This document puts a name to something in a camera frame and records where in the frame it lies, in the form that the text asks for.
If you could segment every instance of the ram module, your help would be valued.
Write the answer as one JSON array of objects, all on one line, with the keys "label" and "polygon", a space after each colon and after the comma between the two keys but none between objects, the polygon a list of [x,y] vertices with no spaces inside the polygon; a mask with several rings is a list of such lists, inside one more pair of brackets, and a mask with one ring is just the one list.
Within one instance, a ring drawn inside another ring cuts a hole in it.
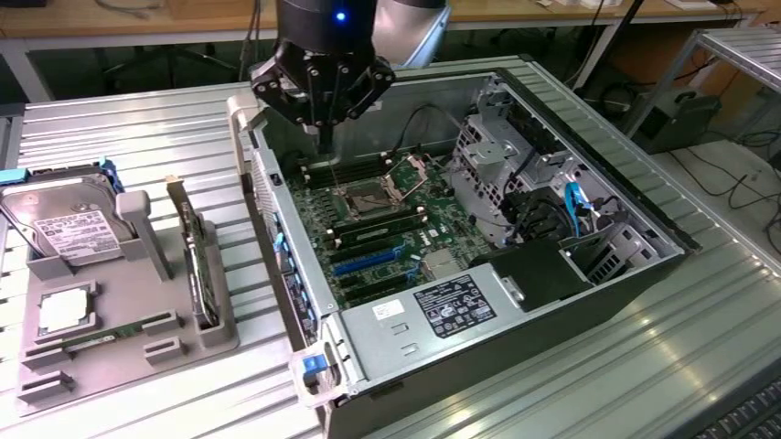
[{"label": "ram module", "polygon": [[416,230],[425,225],[427,221],[425,208],[417,207],[343,226],[333,226],[327,233],[333,239],[333,247],[344,249]]}]

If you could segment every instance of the aluminum extrusion table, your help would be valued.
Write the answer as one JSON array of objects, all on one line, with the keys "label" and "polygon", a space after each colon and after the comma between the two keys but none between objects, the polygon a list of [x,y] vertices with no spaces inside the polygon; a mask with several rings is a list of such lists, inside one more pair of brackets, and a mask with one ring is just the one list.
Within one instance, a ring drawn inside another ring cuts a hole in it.
[{"label": "aluminum extrusion table", "polygon": [[[639,148],[534,63],[514,57],[421,73],[504,67],[702,245],[670,278],[603,325],[371,437],[660,437],[781,356],[777,262],[711,214]],[[420,74],[413,71],[400,75]],[[188,181],[219,227],[241,346],[229,355],[18,419],[14,327],[24,245],[8,235],[0,278],[0,435],[6,437],[320,437],[287,372],[289,344],[235,179],[224,100],[244,84],[34,104],[8,125],[22,166],[109,155],[124,184],[174,221],[162,176]]]},{"label": "aluminum extrusion table", "polygon": [[674,77],[683,68],[694,50],[706,49],[718,59],[727,61],[765,87],[781,93],[781,27],[695,30],[664,71],[643,105],[631,109],[623,133],[636,133],[659,96],[668,90]]}]

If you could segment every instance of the warning label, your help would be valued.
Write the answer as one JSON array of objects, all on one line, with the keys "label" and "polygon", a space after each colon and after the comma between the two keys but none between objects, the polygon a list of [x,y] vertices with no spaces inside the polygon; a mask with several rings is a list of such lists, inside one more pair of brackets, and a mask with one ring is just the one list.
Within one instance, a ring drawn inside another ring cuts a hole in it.
[{"label": "warning label", "polygon": [[53,250],[69,261],[118,249],[120,245],[100,210],[34,222]]},{"label": "warning label", "polygon": [[468,274],[417,291],[415,299],[439,338],[454,336],[496,317]]}]

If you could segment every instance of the circuit board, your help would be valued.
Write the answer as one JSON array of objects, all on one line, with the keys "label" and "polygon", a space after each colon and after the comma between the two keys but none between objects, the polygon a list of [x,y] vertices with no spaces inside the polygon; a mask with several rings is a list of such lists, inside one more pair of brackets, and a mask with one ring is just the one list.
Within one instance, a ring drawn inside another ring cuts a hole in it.
[{"label": "circuit board", "polygon": [[[425,256],[431,253],[447,249],[450,266],[463,269],[490,251],[433,163],[423,166],[415,159],[415,167],[400,162],[380,177],[328,187],[311,188],[303,181],[291,182],[292,199],[319,264],[335,298],[345,308],[431,281],[436,273],[425,270]],[[372,232],[352,232],[365,223],[377,223],[365,228]],[[345,230],[340,247],[333,245],[337,227]],[[351,241],[363,237],[365,242]]]}]

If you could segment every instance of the sticker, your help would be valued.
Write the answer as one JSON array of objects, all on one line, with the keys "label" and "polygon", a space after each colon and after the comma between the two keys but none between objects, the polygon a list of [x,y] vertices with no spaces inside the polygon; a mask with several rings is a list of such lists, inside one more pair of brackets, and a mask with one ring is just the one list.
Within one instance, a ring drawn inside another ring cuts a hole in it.
[{"label": "sticker", "polygon": [[388,233],[388,229],[379,229],[379,230],[375,230],[375,231],[369,231],[368,233],[364,233],[363,235],[357,235],[355,237],[355,241],[363,241],[367,238],[373,238],[375,236],[381,236],[385,233]]},{"label": "sticker", "polygon": [[496,317],[468,274],[417,291],[415,300],[439,338],[454,336]]},{"label": "sticker", "polygon": [[401,314],[404,307],[401,306],[399,299],[395,299],[381,305],[373,306],[371,310],[375,312],[376,320],[383,320],[396,314]]},{"label": "sticker", "polygon": [[100,210],[41,219],[33,224],[53,250],[66,261],[110,252],[120,247]]}]

